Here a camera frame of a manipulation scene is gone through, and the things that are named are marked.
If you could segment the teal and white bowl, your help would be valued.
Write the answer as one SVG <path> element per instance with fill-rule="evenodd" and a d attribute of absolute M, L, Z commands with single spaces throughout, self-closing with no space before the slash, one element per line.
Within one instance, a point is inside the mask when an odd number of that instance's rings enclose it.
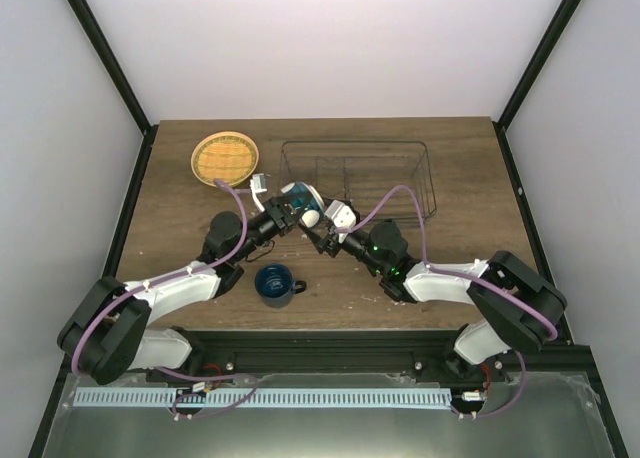
<path fill-rule="evenodd" d="M 314 228 L 324 217 L 325 204 L 317 190 L 304 182 L 286 184 L 281 194 L 290 199 L 290 204 L 300 214 L 300 223 L 306 228 Z"/>

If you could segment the dark blue enamel mug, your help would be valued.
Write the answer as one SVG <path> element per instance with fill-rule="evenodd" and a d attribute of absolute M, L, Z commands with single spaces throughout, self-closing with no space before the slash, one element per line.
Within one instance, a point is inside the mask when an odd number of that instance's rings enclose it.
<path fill-rule="evenodd" d="M 295 280 L 286 266 L 274 263 L 256 273 L 254 287 L 268 307 L 278 309 L 287 306 L 295 295 L 305 292 L 307 283 Z"/>

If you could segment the black wire dish rack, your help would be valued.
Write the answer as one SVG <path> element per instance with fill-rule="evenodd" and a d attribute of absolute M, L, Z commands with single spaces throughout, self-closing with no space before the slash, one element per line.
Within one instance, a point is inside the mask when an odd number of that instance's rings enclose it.
<path fill-rule="evenodd" d="M 393 187 L 411 188 L 422 217 L 405 192 L 392 196 L 373 219 L 418 228 L 437 211 L 427 145 L 414 140 L 290 140 L 281 147 L 280 184 L 305 182 L 327 199 L 348 200 L 366 216 Z"/>

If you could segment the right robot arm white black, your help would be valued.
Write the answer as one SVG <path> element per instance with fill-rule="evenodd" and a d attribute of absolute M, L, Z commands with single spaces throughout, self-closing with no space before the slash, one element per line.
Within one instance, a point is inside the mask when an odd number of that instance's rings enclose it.
<path fill-rule="evenodd" d="M 356 213 L 340 201 L 323 211 L 305 209 L 301 225 L 319 253 L 351 255 L 396 302 L 476 307 L 480 320 L 463 326 L 444 356 L 445 371 L 455 380 L 468 380 L 495 355 L 535 353 L 558 337 L 566 298 L 510 252 L 501 250 L 488 260 L 470 263 L 433 264 L 409 254 L 393 220 L 365 232 L 358 227 Z"/>

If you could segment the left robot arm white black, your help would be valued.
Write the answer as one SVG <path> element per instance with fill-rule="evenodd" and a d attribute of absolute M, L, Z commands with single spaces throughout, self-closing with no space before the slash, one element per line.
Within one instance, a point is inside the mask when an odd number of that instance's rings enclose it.
<path fill-rule="evenodd" d="M 240 261 L 299 224 L 314 226 L 321 214 L 309 192 L 271 198 L 253 219 L 244 211 L 216 214 L 197 260 L 142 281 L 99 279 L 63 326 L 58 347 L 75 373 L 100 385 L 129 370 L 157 367 L 169 368 L 181 381 L 196 380 L 204 370 L 203 355 L 183 332 L 154 330 L 152 323 L 227 293 L 243 274 Z"/>

